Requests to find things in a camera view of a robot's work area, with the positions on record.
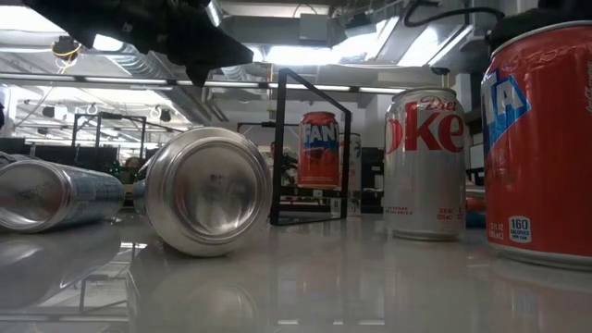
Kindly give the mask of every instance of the red can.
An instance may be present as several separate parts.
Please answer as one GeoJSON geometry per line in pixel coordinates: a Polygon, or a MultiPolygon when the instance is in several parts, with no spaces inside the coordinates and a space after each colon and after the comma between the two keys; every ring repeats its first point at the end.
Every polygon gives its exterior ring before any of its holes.
{"type": "Polygon", "coordinates": [[[490,244],[518,260],[592,268],[592,22],[506,42],[481,91],[490,244]]]}
{"type": "Polygon", "coordinates": [[[330,112],[309,112],[302,118],[298,185],[330,190],[339,186],[339,124],[330,112]]]}

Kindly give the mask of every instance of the ceiling duct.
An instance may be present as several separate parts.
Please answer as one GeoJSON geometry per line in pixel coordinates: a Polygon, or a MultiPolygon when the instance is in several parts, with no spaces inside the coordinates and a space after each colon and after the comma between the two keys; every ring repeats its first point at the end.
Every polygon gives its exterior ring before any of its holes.
{"type": "MultiPolygon", "coordinates": [[[[129,74],[135,78],[143,79],[162,79],[173,77],[172,73],[166,68],[156,55],[149,53],[143,55],[132,45],[126,45],[123,50],[124,54],[133,55],[108,55],[107,58],[119,65],[129,74]]],[[[179,112],[187,118],[190,122],[209,125],[212,116],[207,108],[202,105],[201,101],[192,98],[187,92],[180,87],[173,87],[167,91],[155,91],[168,98],[174,104],[179,106],[179,112]]]]}

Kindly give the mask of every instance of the diet coke logo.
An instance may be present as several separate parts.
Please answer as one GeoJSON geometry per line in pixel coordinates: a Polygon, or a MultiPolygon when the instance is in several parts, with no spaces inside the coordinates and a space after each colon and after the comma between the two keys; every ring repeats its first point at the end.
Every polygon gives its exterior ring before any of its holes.
{"type": "Polygon", "coordinates": [[[437,96],[424,96],[419,100],[419,103],[425,110],[439,110],[439,111],[456,111],[459,109],[456,101],[443,101],[437,96]]]}
{"type": "Polygon", "coordinates": [[[389,119],[387,121],[386,154],[391,154],[399,149],[402,143],[405,151],[416,151],[419,138],[423,140],[428,150],[439,151],[446,149],[453,153],[459,153],[463,150],[464,124],[461,117],[446,115],[443,112],[433,112],[419,125],[417,102],[408,103],[405,106],[404,115],[404,130],[398,119],[389,119]],[[438,124],[438,137],[429,128],[432,124],[438,124]]]}

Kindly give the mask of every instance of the ceiling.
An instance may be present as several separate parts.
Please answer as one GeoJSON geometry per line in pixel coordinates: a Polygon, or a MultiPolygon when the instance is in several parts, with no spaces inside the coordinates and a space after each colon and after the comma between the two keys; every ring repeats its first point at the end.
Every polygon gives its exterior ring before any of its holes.
{"type": "MultiPolygon", "coordinates": [[[[421,19],[433,15],[434,10],[457,8],[458,3],[459,1],[444,1],[441,8],[430,9],[431,11],[418,10],[416,15],[421,19]]],[[[214,2],[210,9],[219,16],[219,28],[255,50],[255,57],[261,57],[255,60],[267,62],[214,70],[210,73],[211,80],[274,81],[277,80],[278,70],[288,67],[313,84],[400,88],[438,85],[439,76],[433,74],[428,67],[415,66],[426,63],[441,51],[443,45],[452,37],[458,37],[459,33],[467,28],[467,22],[463,18],[449,18],[427,27],[406,28],[399,21],[403,10],[402,1],[374,3],[313,0],[309,1],[309,5],[312,8],[286,0],[214,2]],[[368,17],[373,24],[378,23],[376,33],[341,43],[345,39],[343,25],[347,23],[347,18],[369,9],[372,11],[368,17]],[[301,28],[299,16],[314,11],[320,15],[330,15],[331,22],[336,22],[332,27],[340,29],[331,34],[338,36],[337,39],[327,40],[329,44],[337,44],[332,51],[327,49],[331,54],[328,56],[334,56],[339,51],[337,60],[323,63],[322,53],[326,51],[319,51],[318,48],[305,49],[308,51],[295,57],[303,61],[300,65],[288,61],[292,59],[290,52],[296,52],[298,49],[290,49],[280,54],[279,60],[272,59],[273,56],[278,57],[274,52],[277,54],[280,46],[293,47],[298,44],[298,47],[306,47],[302,45],[302,40],[298,39],[301,28]],[[432,55],[423,59],[426,57],[425,50],[428,46],[434,50],[430,51],[432,55]],[[398,66],[405,57],[409,67],[398,66]]],[[[95,49],[81,49],[80,56],[68,63],[57,59],[50,49],[51,43],[63,34],[59,27],[28,8],[3,6],[0,10],[0,72],[187,79],[185,68],[172,64],[164,55],[142,55],[130,45],[117,44],[118,41],[108,39],[102,40],[104,44],[99,49],[97,44],[95,49]]],[[[466,39],[465,36],[468,38],[472,35],[464,35],[463,40],[466,39]]],[[[458,51],[462,44],[455,45],[449,54],[439,60],[447,67],[450,65],[452,74],[468,68],[466,62],[458,60],[464,56],[459,56],[461,52],[458,51]]],[[[483,50],[478,50],[476,54],[471,56],[479,57],[483,50]]],[[[150,90],[141,85],[121,90],[104,85],[100,86],[102,89],[99,89],[99,86],[82,87],[76,82],[72,82],[69,87],[54,88],[51,87],[54,85],[52,82],[47,82],[44,86],[38,84],[39,82],[23,81],[10,86],[11,100],[16,105],[14,120],[18,124],[15,135],[46,139],[50,143],[54,143],[55,140],[69,141],[74,115],[92,113],[94,109],[125,116],[147,117],[148,121],[155,124],[186,130],[197,124],[217,125],[249,119],[259,121],[261,115],[267,114],[267,109],[275,106],[277,98],[275,91],[268,90],[197,87],[150,90]],[[47,106],[53,106],[59,116],[43,116],[43,108],[47,106]],[[163,122],[159,114],[166,109],[171,111],[171,119],[163,122]]],[[[360,93],[333,92],[329,95],[344,104],[360,109],[367,107],[374,98],[371,94],[360,93]]],[[[321,102],[318,96],[306,91],[290,91],[288,100],[289,104],[294,105],[302,102],[310,105],[321,102]]],[[[141,136],[140,126],[130,121],[105,120],[103,126],[107,131],[102,133],[104,140],[134,143],[128,144],[129,147],[135,147],[135,142],[141,136]],[[122,134],[109,135],[113,134],[113,130],[122,134]]],[[[79,132],[78,139],[92,144],[91,141],[95,137],[94,127],[92,122],[87,122],[85,128],[79,132]]],[[[156,126],[149,125],[147,129],[146,141],[154,144],[165,142],[174,135],[156,126]]]]}

